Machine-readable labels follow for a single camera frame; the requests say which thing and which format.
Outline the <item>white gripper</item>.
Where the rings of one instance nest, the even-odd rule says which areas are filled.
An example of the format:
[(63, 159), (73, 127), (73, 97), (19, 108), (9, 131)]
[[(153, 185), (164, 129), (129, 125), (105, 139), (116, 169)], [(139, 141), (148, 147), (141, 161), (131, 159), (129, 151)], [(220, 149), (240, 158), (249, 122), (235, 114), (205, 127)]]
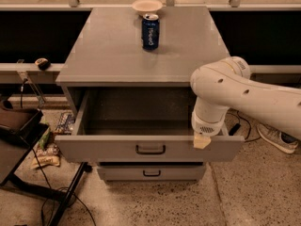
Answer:
[(196, 132), (194, 134), (193, 146), (196, 149), (205, 149), (211, 143), (210, 137), (216, 136), (220, 132), (224, 120), (225, 116), (222, 116), (218, 122), (206, 122), (196, 112), (193, 112), (191, 124), (193, 130)]

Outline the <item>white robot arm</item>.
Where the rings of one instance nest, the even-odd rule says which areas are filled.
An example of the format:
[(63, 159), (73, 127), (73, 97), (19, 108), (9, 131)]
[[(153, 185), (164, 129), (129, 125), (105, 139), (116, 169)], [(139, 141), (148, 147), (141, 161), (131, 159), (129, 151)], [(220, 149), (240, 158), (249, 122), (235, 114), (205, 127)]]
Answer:
[(195, 69), (190, 87), (197, 96), (192, 128), (206, 142), (220, 132), (231, 108), (301, 139), (301, 89), (251, 80), (248, 64), (238, 56)]

